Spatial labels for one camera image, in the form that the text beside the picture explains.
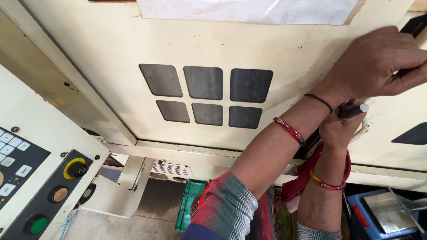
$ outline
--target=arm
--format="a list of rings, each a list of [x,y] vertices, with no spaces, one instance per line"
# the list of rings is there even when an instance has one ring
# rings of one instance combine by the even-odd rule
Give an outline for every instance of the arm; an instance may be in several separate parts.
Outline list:
[[[427,51],[410,34],[384,27],[356,39],[309,93],[336,108],[348,99],[397,95],[427,82]],[[403,75],[399,69],[414,68]],[[303,97],[280,116],[304,139],[329,115],[316,99]],[[258,200],[283,172],[299,145],[276,123],[268,125],[248,145],[229,170]]]
[[[340,119],[333,113],[322,122],[319,131],[324,147],[314,168],[317,178],[330,185],[342,184],[348,143],[365,116],[366,113]],[[341,191],[329,190],[310,179],[298,205],[298,222],[316,230],[339,231],[341,197]]]

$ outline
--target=green plastic crate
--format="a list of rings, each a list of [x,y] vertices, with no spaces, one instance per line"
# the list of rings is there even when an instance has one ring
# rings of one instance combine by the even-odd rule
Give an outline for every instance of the green plastic crate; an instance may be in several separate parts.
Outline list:
[[[190,224],[191,204],[194,199],[203,193],[206,184],[194,181],[187,181],[185,191],[182,195],[181,207],[179,208],[178,218],[176,219],[175,230],[185,231]]]

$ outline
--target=green button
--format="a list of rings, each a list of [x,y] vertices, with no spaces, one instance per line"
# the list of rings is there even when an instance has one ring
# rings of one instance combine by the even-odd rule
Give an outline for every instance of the green button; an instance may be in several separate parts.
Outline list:
[[[41,232],[46,227],[48,221],[49,220],[46,217],[40,218],[39,220],[34,222],[29,231],[32,234],[37,234]]]

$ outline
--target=copper button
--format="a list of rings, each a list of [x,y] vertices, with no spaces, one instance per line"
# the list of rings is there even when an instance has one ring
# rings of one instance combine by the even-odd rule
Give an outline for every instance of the copper button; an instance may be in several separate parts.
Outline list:
[[[67,188],[61,188],[58,191],[56,191],[55,195],[53,195],[53,200],[55,202],[60,202],[64,200],[68,195],[68,189]]]

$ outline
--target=hand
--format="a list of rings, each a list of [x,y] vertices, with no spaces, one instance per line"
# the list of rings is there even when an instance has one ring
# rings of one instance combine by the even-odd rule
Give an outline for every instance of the hand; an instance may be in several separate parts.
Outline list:
[[[414,44],[412,35],[383,27],[354,40],[311,92],[333,88],[341,101],[397,95],[427,82],[426,61],[427,51]],[[406,71],[393,74],[400,69]]]
[[[343,109],[350,109],[363,103],[363,100],[350,100]],[[337,116],[339,109],[330,114],[320,124],[320,136],[325,143],[324,148],[345,150],[347,152],[348,143],[355,131],[359,127],[366,113],[356,115],[351,118],[339,118]]]

